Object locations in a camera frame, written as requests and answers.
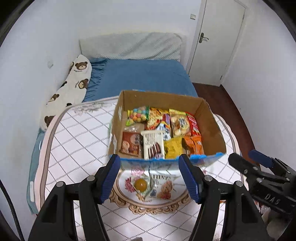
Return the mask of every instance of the wall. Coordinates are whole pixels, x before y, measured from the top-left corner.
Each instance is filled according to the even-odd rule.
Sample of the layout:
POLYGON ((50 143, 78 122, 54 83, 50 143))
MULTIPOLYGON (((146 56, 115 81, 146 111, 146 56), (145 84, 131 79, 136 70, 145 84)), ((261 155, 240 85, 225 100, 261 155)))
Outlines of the wall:
MULTIPOLYGON (((15 206, 27 239, 35 216, 26 190, 40 112, 64 82, 80 53, 71 0, 36 0, 17 20, 0 47, 0 179, 15 206), (54 65, 48 69, 47 62, 54 65)), ((0 192, 0 209, 16 232, 0 192)))
POLYGON ((182 64, 186 68, 197 24, 190 14, 199 13, 201 0, 88 0, 81 7, 80 37, 126 32, 173 32, 187 37, 182 64))
POLYGON ((242 2, 249 14, 222 84, 239 109, 255 148, 295 169, 296 42, 263 1, 242 2))

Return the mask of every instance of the door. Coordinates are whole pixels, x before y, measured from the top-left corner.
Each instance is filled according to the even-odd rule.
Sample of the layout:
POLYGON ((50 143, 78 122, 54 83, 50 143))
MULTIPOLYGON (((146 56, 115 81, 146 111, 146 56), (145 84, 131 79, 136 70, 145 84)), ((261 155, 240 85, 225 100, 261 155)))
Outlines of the door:
POLYGON ((245 8, 234 0, 207 0, 189 76, 220 85, 242 25, 245 8))

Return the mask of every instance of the snack package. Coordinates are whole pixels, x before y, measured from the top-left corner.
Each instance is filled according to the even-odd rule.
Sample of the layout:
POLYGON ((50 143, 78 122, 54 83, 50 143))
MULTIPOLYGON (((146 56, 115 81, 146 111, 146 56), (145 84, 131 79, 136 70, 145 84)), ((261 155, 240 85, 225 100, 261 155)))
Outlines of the snack package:
POLYGON ((170 137, 170 115, 169 114, 164 114, 163 115, 163 119, 160 122, 160 124, 158 125, 158 127, 156 127, 156 130, 158 131, 165 131, 165 133, 163 133, 163 140, 167 141, 169 140, 170 137))
POLYGON ((155 130, 163 120, 163 115, 168 114, 167 110, 162 110, 154 107, 149 108, 149 116, 145 130, 155 130))
POLYGON ((183 154, 182 137, 175 137, 168 141, 164 141, 165 158, 176 159, 183 154))
POLYGON ((171 192, 174 190, 173 181, 176 179, 173 175, 163 175, 163 174, 152 174, 151 180, 153 185, 151 186, 151 192, 146 196, 146 200, 149 199, 170 199, 171 192))
POLYGON ((128 120, 126 126, 131 126, 134 123, 141 123, 148 120, 149 107, 142 106, 133 110, 128 110, 128 120))
POLYGON ((201 136, 184 137, 184 141, 188 150, 188 153, 187 153, 188 156, 192 154, 198 154, 198 155, 204 154, 203 148, 202 148, 201 136))
POLYGON ((163 146, 164 131, 141 131, 143 136, 144 159, 165 159, 165 150, 163 146))
POLYGON ((190 125, 185 112, 170 109, 170 120, 172 122, 173 137, 191 136, 190 125))
POLYGON ((200 136, 200 130, 197 126, 197 122, 196 119, 194 118, 194 116, 188 112, 186 112, 188 121, 189 121, 189 126, 190 126, 190 131, 191 131, 191 136, 192 137, 196 137, 196 136, 200 136))
POLYGON ((153 186, 152 178, 145 174, 142 174, 140 177, 132 176, 131 184, 133 185, 136 192, 140 195, 137 195, 138 198, 142 201, 151 192, 151 187, 153 186))
POLYGON ((139 156, 140 134, 134 132, 122 132, 120 152, 131 156, 139 156))

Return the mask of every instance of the wooden floor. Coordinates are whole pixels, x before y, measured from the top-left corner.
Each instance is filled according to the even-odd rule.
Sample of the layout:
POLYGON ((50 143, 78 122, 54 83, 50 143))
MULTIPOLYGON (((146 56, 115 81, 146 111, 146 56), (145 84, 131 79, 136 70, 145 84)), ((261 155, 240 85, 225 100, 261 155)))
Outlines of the wooden floor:
POLYGON ((248 151, 254 149, 254 144, 246 124, 238 109, 222 85, 212 86, 193 83, 199 97, 209 103, 214 114, 223 117, 237 138, 242 156, 249 160, 248 151))

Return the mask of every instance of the open box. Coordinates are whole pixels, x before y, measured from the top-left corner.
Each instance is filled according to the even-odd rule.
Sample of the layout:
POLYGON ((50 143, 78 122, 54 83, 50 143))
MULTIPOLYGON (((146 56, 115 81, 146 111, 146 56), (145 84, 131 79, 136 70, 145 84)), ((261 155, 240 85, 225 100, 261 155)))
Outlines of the open box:
POLYGON ((176 109, 194 115, 202 136, 204 155, 191 155, 192 163, 213 163, 226 153, 226 145, 217 122, 214 119, 208 103, 199 97, 182 96, 159 92, 122 91, 118 98, 110 131, 110 145, 108 153, 118 154, 122 161, 122 168, 129 169, 134 165, 149 165, 154 169, 178 168, 178 160, 144 160, 119 152, 121 149, 122 132, 126 127, 127 110, 140 106, 157 107, 163 110, 176 109))

